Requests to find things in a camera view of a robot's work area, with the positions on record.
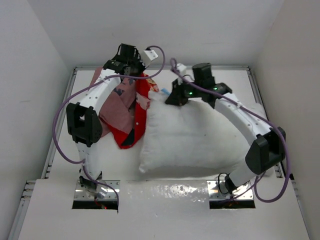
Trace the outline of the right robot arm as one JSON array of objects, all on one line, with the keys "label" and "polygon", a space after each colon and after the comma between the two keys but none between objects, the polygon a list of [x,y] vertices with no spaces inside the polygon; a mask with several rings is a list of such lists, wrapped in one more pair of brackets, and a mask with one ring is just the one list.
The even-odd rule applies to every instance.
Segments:
[{"label": "right robot arm", "polygon": [[202,99],[226,117],[250,146],[244,163],[224,178],[228,194],[286,158],[285,131],[244,107],[228,85],[217,83],[210,63],[192,67],[193,81],[186,80],[186,70],[185,65],[171,59],[171,71],[177,79],[172,82],[172,91],[165,103],[184,106],[190,98]]}]

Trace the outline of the red and pink pillowcase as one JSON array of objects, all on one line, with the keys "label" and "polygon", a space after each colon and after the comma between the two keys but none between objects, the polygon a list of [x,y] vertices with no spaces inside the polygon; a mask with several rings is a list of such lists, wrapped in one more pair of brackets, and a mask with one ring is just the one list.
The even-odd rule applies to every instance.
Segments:
[{"label": "red and pink pillowcase", "polygon": [[122,78],[122,82],[104,101],[99,120],[102,137],[112,133],[120,149],[133,147],[144,135],[147,110],[150,107],[149,92],[158,92],[156,82],[147,74],[145,79]]}]

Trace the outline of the white pillow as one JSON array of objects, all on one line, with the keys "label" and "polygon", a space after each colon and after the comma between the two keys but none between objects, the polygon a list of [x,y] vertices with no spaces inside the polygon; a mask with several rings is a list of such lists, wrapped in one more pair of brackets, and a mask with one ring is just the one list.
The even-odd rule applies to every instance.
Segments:
[{"label": "white pillow", "polygon": [[245,137],[202,101],[166,104],[168,95],[149,92],[139,171],[151,178],[200,178],[230,173],[245,163]]}]

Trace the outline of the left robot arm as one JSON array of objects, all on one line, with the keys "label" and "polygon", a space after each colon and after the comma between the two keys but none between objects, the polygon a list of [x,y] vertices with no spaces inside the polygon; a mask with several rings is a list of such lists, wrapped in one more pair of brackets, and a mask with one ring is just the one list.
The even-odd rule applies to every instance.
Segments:
[{"label": "left robot arm", "polygon": [[126,76],[140,77],[158,55],[147,48],[143,52],[128,44],[120,44],[116,55],[108,60],[97,80],[77,103],[66,107],[67,130],[78,150],[81,164],[79,181],[96,191],[102,172],[98,164],[97,142],[103,134],[99,112],[106,99]]}]

